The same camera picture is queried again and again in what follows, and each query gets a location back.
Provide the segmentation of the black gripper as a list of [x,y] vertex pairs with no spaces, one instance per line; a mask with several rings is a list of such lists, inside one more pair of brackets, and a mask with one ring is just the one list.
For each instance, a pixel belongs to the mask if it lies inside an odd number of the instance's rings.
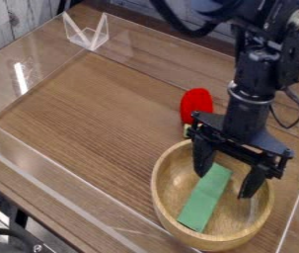
[[230,83],[230,103],[223,115],[194,111],[187,135],[192,141],[194,171],[203,177],[210,171],[218,151],[250,166],[239,199],[252,197],[264,179],[282,178],[294,151],[268,133],[266,121],[274,92],[247,93]]

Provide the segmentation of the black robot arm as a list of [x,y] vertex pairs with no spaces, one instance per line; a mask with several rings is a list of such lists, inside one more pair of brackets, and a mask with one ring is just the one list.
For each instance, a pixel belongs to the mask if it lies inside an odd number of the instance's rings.
[[192,8],[211,25],[236,29],[235,78],[222,115],[195,111],[187,131],[194,170],[208,173],[215,153],[250,166],[238,197],[252,197],[263,182],[280,178],[294,151],[271,135],[266,121],[275,116],[276,92],[299,98],[290,86],[299,82],[299,0],[192,0]]

